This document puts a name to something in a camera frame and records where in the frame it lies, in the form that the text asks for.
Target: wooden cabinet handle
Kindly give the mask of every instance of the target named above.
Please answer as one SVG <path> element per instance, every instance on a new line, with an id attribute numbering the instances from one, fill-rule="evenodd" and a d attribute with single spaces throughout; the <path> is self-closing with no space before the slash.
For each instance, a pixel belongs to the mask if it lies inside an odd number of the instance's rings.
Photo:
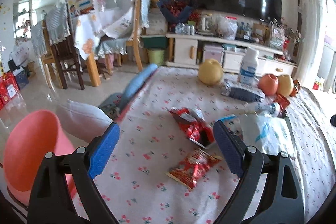
<path id="1" fill-rule="evenodd" d="M 194 59 L 195 58 L 194 55 L 195 55 L 195 47 L 191 46 L 190 47 L 190 59 Z"/>

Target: white plastic bottle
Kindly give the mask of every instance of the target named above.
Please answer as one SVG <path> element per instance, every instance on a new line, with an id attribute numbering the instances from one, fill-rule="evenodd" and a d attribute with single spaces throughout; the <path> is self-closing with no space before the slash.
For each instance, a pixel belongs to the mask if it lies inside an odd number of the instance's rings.
<path id="1" fill-rule="evenodd" d="M 240 65 L 238 82 L 253 85 L 254 75 L 258 67 L 259 51 L 254 48 L 247 48 L 246 55 Z"/>

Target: pink trash can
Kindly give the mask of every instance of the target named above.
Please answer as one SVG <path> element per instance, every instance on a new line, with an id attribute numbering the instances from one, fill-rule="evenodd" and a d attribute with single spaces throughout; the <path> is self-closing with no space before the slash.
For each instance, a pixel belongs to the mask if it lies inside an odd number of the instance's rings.
<path id="1" fill-rule="evenodd" d="M 56 156 L 74 152 L 58 117 L 48 110 L 30 113 L 11 132 L 5 147 L 3 169 L 13 196 L 28 205 L 35 176 L 47 152 Z M 66 175 L 71 198 L 76 193 L 71 175 Z"/>

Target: tv stand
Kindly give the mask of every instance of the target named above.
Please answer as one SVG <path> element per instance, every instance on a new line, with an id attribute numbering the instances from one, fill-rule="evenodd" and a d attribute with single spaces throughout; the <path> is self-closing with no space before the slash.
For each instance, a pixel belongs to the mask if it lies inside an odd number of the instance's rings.
<path id="1" fill-rule="evenodd" d="M 166 65 L 169 67 L 198 69 L 199 65 L 196 64 L 198 41 L 230 44 L 245 48 L 252 47 L 259 50 L 259 65 L 257 67 L 256 76 L 263 76 L 267 73 L 274 75 L 291 75 L 293 70 L 297 67 L 295 64 L 287 61 L 265 58 L 265 55 L 274 57 L 274 54 L 283 55 L 283 53 L 258 43 L 227 40 L 220 37 L 182 35 L 176 33 L 167 33 L 166 37 L 169 38 L 169 60 L 166 62 Z M 224 62 L 222 64 L 223 71 L 228 73 L 238 73 L 244 55 L 245 53 L 243 52 L 224 51 Z"/>

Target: pink storage box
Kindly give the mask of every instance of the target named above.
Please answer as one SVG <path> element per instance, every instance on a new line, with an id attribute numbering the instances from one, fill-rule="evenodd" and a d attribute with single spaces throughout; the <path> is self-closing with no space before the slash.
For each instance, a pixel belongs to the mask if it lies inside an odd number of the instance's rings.
<path id="1" fill-rule="evenodd" d="M 203 47 L 203 62 L 206 59 L 216 59 L 223 65 L 224 48 L 222 45 L 205 44 Z"/>

